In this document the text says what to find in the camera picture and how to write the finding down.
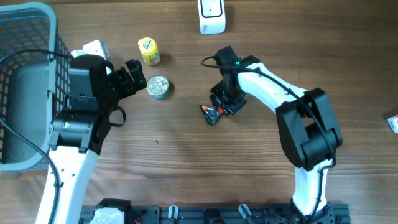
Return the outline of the yellow mentos gum bottle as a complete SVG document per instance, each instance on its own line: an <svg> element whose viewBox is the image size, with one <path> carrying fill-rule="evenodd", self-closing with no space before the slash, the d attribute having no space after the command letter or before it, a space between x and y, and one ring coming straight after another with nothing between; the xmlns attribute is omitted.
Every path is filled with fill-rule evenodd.
<svg viewBox="0 0 398 224"><path fill-rule="evenodd" d="M138 41L138 46L146 65L155 66L160 62L160 53L154 39L144 37Z"/></svg>

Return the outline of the black red snack packet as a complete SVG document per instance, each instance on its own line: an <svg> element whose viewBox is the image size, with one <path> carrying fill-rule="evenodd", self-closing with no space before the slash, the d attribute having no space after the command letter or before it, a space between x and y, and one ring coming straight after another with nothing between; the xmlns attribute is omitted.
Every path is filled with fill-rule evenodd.
<svg viewBox="0 0 398 224"><path fill-rule="evenodd" d="M224 110L220 106L207 107L200 105L201 112L204 114L205 120L209 126L214 125L221 116L224 115Z"/></svg>

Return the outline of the round tin can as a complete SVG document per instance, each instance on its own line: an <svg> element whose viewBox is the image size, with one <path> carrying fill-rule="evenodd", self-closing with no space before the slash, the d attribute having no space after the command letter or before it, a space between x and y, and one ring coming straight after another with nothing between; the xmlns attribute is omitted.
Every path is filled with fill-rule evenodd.
<svg viewBox="0 0 398 224"><path fill-rule="evenodd" d="M163 75L154 75L147 81L147 92L155 99L164 99L169 94L169 81Z"/></svg>

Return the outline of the red white snack packet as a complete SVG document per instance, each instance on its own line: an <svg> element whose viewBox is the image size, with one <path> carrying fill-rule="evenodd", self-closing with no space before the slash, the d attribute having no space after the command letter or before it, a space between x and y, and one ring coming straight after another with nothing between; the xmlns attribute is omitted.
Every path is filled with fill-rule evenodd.
<svg viewBox="0 0 398 224"><path fill-rule="evenodd" d="M397 134L398 133L398 114L387 118L386 121L390 125L392 131Z"/></svg>

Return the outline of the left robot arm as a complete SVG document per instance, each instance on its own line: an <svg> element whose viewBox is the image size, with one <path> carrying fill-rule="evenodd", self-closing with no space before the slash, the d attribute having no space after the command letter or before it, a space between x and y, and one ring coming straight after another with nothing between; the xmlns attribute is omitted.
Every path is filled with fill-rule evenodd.
<svg viewBox="0 0 398 224"><path fill-rule="evenodd" d="M128 60L124 67L99 55L81 55L70 62L70 90L62 109L49 125L49 166L37 223L78 223L89 179L103 141L114 123L121 99L147 86L142 65Z"/></svg>

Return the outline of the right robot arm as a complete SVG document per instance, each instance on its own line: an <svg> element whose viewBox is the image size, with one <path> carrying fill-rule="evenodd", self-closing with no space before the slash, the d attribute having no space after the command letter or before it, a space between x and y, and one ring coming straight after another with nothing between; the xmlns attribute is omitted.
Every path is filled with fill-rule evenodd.
<svg viewBox="0 0 398 224"><path fill-rule="evenodd" d="M222 116L234 115L251 95L275 115L280 145L295 167L295 191L291 221L313 223L328 204L327 172L336 166L336 150L343 137L328 95L320 88L306 90L272 73L255 56L240 58L232 47L211 56L210 66L223 77L210 91L211 106L200 107L212 126Z"/></svg>

